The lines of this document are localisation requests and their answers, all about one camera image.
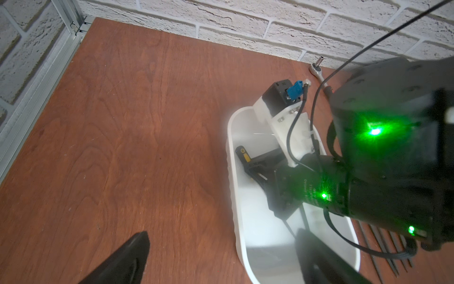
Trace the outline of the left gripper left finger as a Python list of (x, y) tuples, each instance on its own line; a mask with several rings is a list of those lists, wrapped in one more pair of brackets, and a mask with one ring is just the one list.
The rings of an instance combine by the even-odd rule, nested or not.
[(82, 284), (139, 284), (142, 281), (150, 251), (146, 231), (134, 234), (95, 270)]

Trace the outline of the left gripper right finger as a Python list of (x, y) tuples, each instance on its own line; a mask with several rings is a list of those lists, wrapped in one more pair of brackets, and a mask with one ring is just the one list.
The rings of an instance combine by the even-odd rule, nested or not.
[(306, 284), (368, 284), (359, 274), (312, 232), (299, 229), (295, 248)]

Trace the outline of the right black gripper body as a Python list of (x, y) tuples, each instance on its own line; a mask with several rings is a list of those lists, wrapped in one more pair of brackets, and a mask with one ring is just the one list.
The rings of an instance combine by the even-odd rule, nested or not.
[(308, 154), (308, 167), (279, 164), (266, 173), (268, 208), (277, 218), (289, 218), (306, 203), (340, 216), (349, 215), (348, 170), (330, 156)]

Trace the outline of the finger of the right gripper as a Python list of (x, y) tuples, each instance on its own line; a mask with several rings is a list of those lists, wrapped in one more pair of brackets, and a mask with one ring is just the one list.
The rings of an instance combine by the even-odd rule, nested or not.
[(259, 186), (266, 190), (273, 172), (281, 165), (287, 164), (287, 158), (283, 151), (278, 148), (254, 158), (244, 163), (244, 170)]

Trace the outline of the white plastic storage box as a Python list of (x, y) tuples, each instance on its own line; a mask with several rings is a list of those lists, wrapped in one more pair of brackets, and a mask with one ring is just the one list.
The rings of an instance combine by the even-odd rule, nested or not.
[(302, 284), (303, 275), (294, 235), (304, 227), (299, 209), (287, 221), (269, 209), (266, 193), (244, 170), (235, 150), (245, 147), (250, 157), (279, 149), (270, 126), (253, 107), (232, 114), (227, 126), (227, 161), (236, 251), (254, 284)]

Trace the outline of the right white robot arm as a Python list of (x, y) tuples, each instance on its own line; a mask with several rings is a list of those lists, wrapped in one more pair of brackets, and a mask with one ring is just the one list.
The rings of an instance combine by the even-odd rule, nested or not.
[(367, 66), (330, 95), (329, 155), (290, 166), (282, 148), (235, 152), (287, 220), (303, 203), (394, 231), (412, 256), (454, 240), (454, 60), (395, 58)]

